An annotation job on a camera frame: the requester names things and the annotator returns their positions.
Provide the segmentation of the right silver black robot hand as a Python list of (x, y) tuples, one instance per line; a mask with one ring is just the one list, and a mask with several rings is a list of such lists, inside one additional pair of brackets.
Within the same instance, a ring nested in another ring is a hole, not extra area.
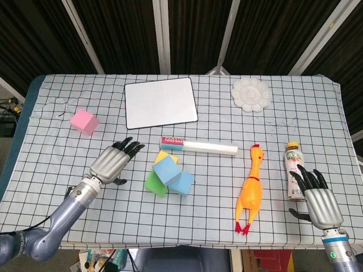
[(339, 228), (344, 219), (333, 192), (328, 188), (323, 175), (314, 169), (307, 171), (298, 164), (300, 173), (290, 171), (305, 197), (308, 213), (299, 213), (290, 208), (289, 212), (297, 219), (311, 222), (320, 230)]

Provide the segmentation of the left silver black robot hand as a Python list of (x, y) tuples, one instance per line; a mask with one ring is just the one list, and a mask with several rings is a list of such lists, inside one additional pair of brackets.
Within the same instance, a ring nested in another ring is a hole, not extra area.
[(90, 167), (91, 177), (97, 178), (103, 185), (114, 183), (124, 185), (127, 180), (119, 178), (121, 171), (128, 162), (145, 147), (138, 141), (131, 142), (133, 137), (127, 137), (122, 142), (108, 146)]

